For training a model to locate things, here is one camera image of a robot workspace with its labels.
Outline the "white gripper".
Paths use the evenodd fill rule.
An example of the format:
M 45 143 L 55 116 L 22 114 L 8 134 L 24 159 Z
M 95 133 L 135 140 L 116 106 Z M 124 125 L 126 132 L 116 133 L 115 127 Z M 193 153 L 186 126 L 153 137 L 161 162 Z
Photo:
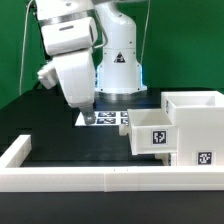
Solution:
M 91 53 L 84 50 L 58 55 L 53 64 L 68 104 L 72 108 L 81 107 L 86 125 L 94 124 L 95 67 Z

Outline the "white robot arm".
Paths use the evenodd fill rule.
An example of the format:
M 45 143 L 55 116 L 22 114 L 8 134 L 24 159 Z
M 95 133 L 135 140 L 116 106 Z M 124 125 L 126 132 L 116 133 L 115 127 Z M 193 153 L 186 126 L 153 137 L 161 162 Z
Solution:
M 136 24 L 120 0 L 35 0 L 46 54 L 38 72 L 48 89 L 60 85 L 68 105 L 95 122 L 94 98 L 128 99 L 146 90 L 136 58 Z

